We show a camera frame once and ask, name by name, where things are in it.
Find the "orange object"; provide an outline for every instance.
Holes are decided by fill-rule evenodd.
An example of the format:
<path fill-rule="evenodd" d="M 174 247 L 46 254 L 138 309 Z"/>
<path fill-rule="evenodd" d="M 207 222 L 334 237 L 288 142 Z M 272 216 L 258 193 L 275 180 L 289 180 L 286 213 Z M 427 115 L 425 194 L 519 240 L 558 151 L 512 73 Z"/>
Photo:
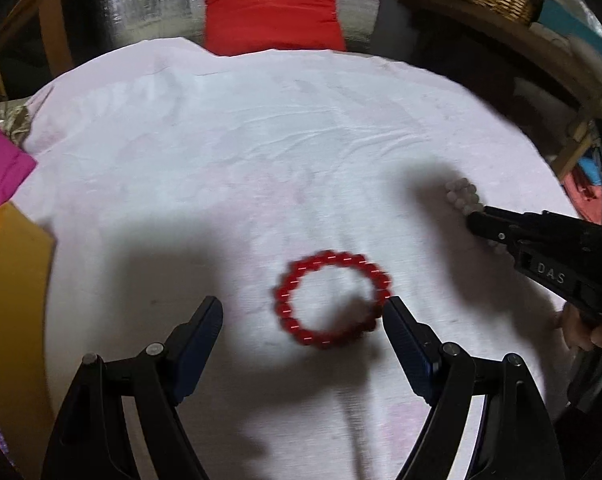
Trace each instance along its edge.
<path fill-rule="evenodd" d="M 591 184 L 577 166 L 563 179 L 563 189 L 578 214 L 588 222 L 602 224 L 602 186 Z"/>
<path fill-rule="evenodd" d="M 206 0 L 204 44 L 219 56 L 345 50 L 335 0 Z"/>
<path fill-rule="evenodd" d="M 0 207 L 0 447 L 38 479 L 54 421 L 43 319 L 54 242 L 11 203 Z"/>

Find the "white cloth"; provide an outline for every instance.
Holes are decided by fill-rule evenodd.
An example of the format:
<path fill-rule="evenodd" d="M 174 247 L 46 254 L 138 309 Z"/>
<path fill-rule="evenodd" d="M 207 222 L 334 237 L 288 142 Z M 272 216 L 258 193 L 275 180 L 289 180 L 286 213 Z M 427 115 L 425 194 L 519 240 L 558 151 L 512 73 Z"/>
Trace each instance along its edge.
<path fill-rule="evenodd" d="M 31 106 L 39 165 L 14 202 L 58 240 L 46 311 L 55 410 L 85 352 L 132 356 L 214 294 L 223 330 L 179 407 L 210 478 L 395 478 L 428 410 L 382 328 L 321 352 L 273 313 L 287 264 L 327 248 L 383 267 L 443 341 L 521 354 L 560 405 L 568 355 L 548 320 L 561 301 L 469 234 L 444 184 L 466 176 L 490 205 L 574 212 L 529 140 L 460 86 L 373 57 L 220 58 L 154 40 L 57 78 Z M 326 328 L 368 292 L 331 268 L 293 304 Z M 452 479 L 465 477 L 480 404 Z"/>

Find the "red pillow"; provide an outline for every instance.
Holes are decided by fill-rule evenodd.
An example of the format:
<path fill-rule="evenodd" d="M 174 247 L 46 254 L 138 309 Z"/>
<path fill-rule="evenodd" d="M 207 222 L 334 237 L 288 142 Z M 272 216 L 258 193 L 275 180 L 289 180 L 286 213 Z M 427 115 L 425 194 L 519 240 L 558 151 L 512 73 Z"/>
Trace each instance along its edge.
<path fill-rule="evenodd" d="M 334 0 L 206 0 L 205 46 L 219 56 L 345 50 Z"/>

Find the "teal object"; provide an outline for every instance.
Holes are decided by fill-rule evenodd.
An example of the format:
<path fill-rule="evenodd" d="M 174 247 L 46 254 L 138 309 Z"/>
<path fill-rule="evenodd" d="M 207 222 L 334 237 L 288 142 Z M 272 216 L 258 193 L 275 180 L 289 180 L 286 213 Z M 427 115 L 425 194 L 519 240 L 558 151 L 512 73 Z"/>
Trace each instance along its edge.
<path fill-rule="evenodd" d="M 579 167 L 585 173 L 585 176 L 594 186 L 602 186 L 601 182 L 601 174 L 598 172 L 598 167 L 596 166 L 596 162 L 592 158 L 591 155 L 582 156 L 578 160 Z"/>
<path fill-rule="evenodd" d="M 602 56 L 602 38 L 587 25 L 577 20 L 567 10 L 563 9 L 554 0 L 545 0 L 543 2 L 541 15 L 537 22 L 565 38 L 571 34 L 580 37 L 596 48 Z"/>

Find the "wooden chair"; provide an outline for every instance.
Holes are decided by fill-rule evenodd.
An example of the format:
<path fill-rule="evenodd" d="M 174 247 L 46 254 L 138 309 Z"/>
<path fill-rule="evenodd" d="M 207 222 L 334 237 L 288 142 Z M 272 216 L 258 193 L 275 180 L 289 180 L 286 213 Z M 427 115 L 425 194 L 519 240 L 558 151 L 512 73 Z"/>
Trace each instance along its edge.
<path fill-rule="evenodd" d="M 75 67 L 68 46 L 61 0 L 19 0 L 0 27 L 0 51 L 37 14 L 50 73 L 56 77 Z M 0 99 L 8 99 L 1 70 Z"/>

